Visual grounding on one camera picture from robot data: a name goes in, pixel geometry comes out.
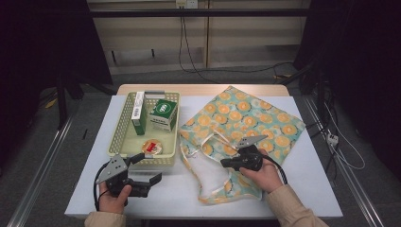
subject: gray floor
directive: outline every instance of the gray floor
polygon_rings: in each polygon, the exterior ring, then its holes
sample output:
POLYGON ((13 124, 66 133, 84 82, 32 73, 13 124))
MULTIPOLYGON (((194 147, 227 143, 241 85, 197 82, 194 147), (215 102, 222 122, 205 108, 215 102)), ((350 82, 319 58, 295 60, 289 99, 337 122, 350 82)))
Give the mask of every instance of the gray floor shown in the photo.
MULTIPOLYGON (((233 70, 251 71, 267 68, 266 65, 226 68, 228 71, 200 72, 201 76, 218 83, 250 83, 272 84, 279 82, 273 78, 274 74, 291 74, 294 69, 290 65, 283 65, 274 70, 264 70, 254 73, 238 73, 233 70)), ((185 73, 182 70, 163 72, 137 72, 124 75, 113 75, 114 85, 118 88, 124 83, 211 83, 210 80, 201 78, 196 73, 185 73)), ((86 162, 87 156, 96 139, 97 131, 101 125, 103 116, 110 102, 110 96, 106 96, 90 86, 82 85, 85 96, 83 100, 68 101, 69 110, 78 107, 71 127, 66 133, 64 142, 54 158, 49 172, 44 176, 40 193, 35 198, 34 205, 28 209, 28 217, 22 222, 25 226, 82 226, 83 220, 69 218, 63 213, 74 191, 75 183, 79 179, 80 172, 86 162)), ((294 96, 302 118, 307 125, 315 123, 312 113, 306 105, 306 100, 313 100, 313 96, 303 96, 299 92, 298 83, 293 82, 288 90, 294 96)), ((381 164, 372 151, 370 144, 358 137, 356 129, 340 105, 336 105, 339 116, 339 128, 344 137, 360 152, 366 166, 361 170, 353 170, 361 186, 366 191, 375 207, 383 226, 399 226, 401 223, 401 183, 395 179, 391 172, 381 164)), ((0 226, 7 226, 21 198, 27 191, 31 180, 35 177, 41 161, 44 159, 52 140, 56 136, 58 126, 57 106, 46 109, 41 107, 35 115, 31 128, 24 135, 24 143, 15 150, 15 156, 3 169, 0 178, 0 226)), ((308 132, 315 134, 319 129, 312 126, 308 132)), ((312 138, 312 142, 322 161, 326 166, 330 152, 323 138, 318 134, 312 138)), ((353 148, 340 138, 340 148, 347 161, 360 166, 361 160, 353 148)), ((330 226, 372 226, 368 223, 360 209, 360 204, 350 190, 346 179, 333 165, 329 168, 327 177, 333 182, 333 190, 344 214, 343 218, 326 219, 330 226)), ((175 222, 183 226, 184 222, 175 222)), ((130 221, 130 226, 139 225, 138 221, 130 221)), ((215 226, 214 222, 208 222, 208 226, 215 226)))

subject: floral cloth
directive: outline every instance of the floral cloth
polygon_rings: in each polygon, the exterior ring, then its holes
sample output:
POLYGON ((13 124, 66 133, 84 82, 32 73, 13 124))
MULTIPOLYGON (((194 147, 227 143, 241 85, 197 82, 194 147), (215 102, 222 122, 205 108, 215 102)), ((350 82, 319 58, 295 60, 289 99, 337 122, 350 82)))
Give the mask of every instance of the floral cloth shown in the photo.
MULTIPOLYGON (((229 86, 179 129, 183 162, 197 177, 188 162, 196 152, 219 162, 236 156, 235 145, 242 137, 263 134, 267 138, 256 146, 281 165, 304 129, 305 123, 299 118, 229 86)), ((213 204, 244 196, 261 198, 260 188, 251 180, 232 168, 228 170, 224 186, 208 197, 200 193, 200 201, 213 204)))

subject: human hand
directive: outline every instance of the human hand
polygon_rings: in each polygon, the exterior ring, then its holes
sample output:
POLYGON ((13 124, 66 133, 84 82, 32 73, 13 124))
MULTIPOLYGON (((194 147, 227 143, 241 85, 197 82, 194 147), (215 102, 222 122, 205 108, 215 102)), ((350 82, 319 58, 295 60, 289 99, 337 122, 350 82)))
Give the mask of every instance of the human hand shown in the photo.
POLYGON ((124 203, 130 195, 132 188, 130 185, 125 185, 121 190, 118 197, 113 197, 112 193, 108 191, 105 182, 99 185, 99 193, 102 195, 99 198, 99 211, 123 214, 124 213, 124 203))
MULTIPOLYGON (((268 155, 263 149, 260 149, 259 152, 268 155)), ((259 171, 253 171, 244 167, 241 167, 239 171, 242 175, 253 180, 260 188, 268 193, 283 185, 278 176, 275 164, 267 159, 263 159, 263 165, 259 171)))

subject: sleeve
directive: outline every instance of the sleeve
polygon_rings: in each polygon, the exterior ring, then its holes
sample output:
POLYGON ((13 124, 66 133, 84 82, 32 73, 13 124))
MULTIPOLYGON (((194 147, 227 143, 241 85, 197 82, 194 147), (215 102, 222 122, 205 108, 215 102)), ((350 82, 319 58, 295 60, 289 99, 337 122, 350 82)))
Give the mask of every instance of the sleeve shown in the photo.
POLYGON ((107 212, 91 212, 85 220, 85 227, 125 227, 126 216, 107 213, 107 212))
POLYGON ((269 193, 266 200, 282 227, 327 226, 313 214, 312 210, 302 205, 300 199, 288 184, 269 193))

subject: green box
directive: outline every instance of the green box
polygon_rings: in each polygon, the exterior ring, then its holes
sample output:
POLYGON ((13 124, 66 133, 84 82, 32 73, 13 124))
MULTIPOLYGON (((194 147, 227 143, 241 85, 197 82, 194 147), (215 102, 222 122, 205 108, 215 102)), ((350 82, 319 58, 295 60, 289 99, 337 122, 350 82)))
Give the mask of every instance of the green box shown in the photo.
POLYGON ((147 128, 148 108, 145 92, 137 92, 132 110, 132 124, 137 135, 144 135, 147 128))
POLYGON ((154 129, 172 131, 177 121, 176 102, 159 99, 149 114, 154 129))

